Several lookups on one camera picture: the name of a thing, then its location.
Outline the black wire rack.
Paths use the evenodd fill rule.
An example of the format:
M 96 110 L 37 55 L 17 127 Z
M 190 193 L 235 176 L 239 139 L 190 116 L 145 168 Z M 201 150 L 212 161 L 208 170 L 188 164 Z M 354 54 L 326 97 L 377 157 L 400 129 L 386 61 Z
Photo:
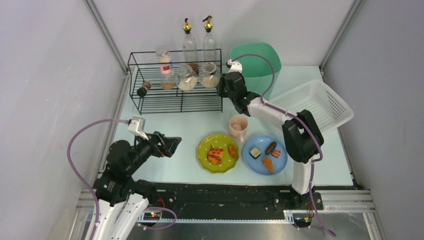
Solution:
M 161 87 L 160 64 L 155 51 L 131 52 L 127 67 L 131 69 L 129 96 L 138 112 L 143 114 L 183 113 L 183 112 L 221 112 L 223 100 L 217 95 L 215 88 L 206 88 L 201 84 L 204 75 L 201 67 L 206 61 L 203 50 L 198 51 L 198 82 L 191 91 L 182 91 L 178 88 L 177 69 L 188 65 L 183 50 L 171 50 L 171 65 L 173 68 L 173 89 L 164 90 Z M 151 89 L 145 97 L 137 96 L 137 90 L 143 82 L 150 81 Z

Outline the tall jar blue label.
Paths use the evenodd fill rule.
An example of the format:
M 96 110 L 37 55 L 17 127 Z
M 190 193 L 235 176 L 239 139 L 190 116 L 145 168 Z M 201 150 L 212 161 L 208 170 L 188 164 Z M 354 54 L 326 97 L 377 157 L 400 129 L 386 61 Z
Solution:
M 171 63 L 172 59 L 169 55 L 169 49 L 167 46 L 165 45 L 159 45 L 156 49 L 155 49 L 155 53 L 158 59 L 159 63 Z

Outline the oil bottle gold spout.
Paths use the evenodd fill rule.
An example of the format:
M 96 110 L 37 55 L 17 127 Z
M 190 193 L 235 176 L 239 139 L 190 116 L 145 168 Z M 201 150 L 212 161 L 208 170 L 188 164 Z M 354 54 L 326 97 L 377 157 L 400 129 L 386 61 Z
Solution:
M 198 50 L 197 50 L 197 41 L 192 35 L 192 26 L 188 22 L 188 18 L 184 19 L 183 31 L 185 37 L 182 43 L 184 58 L 187 64 L 193 69 L 193 71 L 198 75 L 199 74 L 199 64 L 198 64 Z
M 202 40 L 203 58 L 207 62 L 215 62 L 217 60 L 216 39 L 212 33 L 213 23 L 211 20 L 211 15 L 208 15 L 202 20 L 205 29 L 205 35 Z

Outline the round glass jar silver lid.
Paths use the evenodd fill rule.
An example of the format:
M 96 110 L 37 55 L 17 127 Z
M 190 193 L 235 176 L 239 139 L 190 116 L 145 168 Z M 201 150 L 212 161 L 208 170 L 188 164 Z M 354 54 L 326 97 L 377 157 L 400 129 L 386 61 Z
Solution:
M 177 87 L 182 91 L 191 91 L 198 83 L 198 76 L 193 68 L 186 64 L 181 65 L 177 69 Z

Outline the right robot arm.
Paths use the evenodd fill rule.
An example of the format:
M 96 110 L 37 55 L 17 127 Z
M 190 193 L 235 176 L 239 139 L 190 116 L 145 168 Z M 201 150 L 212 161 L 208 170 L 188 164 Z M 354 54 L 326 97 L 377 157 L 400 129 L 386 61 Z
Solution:
M 217 94 L 231 100 L 242 115 L 260 119 L 282 131 L 287 154 L 294 160 L 292 189 L 299 195 L 314 193 L 314 164 L 323 159 L 323 135 L 312 115 L 306 109 L 291 113 L 273 105 L 259 94 L 248 91 L 240 72 L 223 74 Z

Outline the pink mug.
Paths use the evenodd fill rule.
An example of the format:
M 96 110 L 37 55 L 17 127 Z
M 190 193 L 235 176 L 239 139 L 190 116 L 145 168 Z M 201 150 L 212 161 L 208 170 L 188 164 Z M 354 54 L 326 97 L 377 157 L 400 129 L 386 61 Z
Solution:
M 234 115 L 229 120 L 229 134 L 242 143 L 245 140 L 248 126 L 249 122 L 246 116 L 242 114 Z

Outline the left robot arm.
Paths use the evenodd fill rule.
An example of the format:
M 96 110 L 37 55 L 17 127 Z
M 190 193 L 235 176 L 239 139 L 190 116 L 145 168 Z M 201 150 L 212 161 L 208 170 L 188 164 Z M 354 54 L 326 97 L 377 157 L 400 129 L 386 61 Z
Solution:
M 170 158 L 182 141 L 155 131 L 134 142 L 118 140 L 109 147 L 106 169 L 94 182 L 95 209 L 87 240 L 125 240 L 142 212 L 157 200 L 152 182 L 134 180 L 133 174 L 150 157 Z

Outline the blue plate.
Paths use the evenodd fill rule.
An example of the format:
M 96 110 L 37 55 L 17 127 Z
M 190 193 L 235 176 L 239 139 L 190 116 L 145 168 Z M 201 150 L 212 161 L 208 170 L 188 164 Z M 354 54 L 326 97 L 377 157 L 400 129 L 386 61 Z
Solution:
M 265 150 L 271 142 L 277 142 L 275 150 L 281 152 L 279 158 L 273 157 L 271 154 L 266 155 Z M 252 148 L 258 148 L 261 151 L 261 156 L 258 159 L 253 159 L 249 152 Z M 271 135 L 257 135 L 252 137 L 244 144 L 243 158 L 247 166 L 255 173 L 263 176 L 273 176 L 284 170 L 288 162 L 288 153 L 285 145 L 276 137 Z M 274 174 L 270 174 L 267 168 L 263 165 L 263 158 L 272 159 Z

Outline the pink lid spice shaker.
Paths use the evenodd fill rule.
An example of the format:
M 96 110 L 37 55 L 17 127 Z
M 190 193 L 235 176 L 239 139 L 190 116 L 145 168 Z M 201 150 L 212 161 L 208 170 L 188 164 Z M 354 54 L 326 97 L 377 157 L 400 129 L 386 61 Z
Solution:
M 160 85 L 163 90 L 171 90 L 175 87 L 173 67 L 170 63 L 163 63 L 160 67 Z

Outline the small black cap spice bottle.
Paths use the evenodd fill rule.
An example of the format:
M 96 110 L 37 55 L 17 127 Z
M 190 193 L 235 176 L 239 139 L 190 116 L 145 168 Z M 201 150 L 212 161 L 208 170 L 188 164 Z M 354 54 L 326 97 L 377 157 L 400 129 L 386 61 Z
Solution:
M 151 87 L 151 81 L 144 81 L 136 91 L 137 96 L 139 96 L 140 98 L 144 98 L 147 95 L 148 91 L 151 89 Z

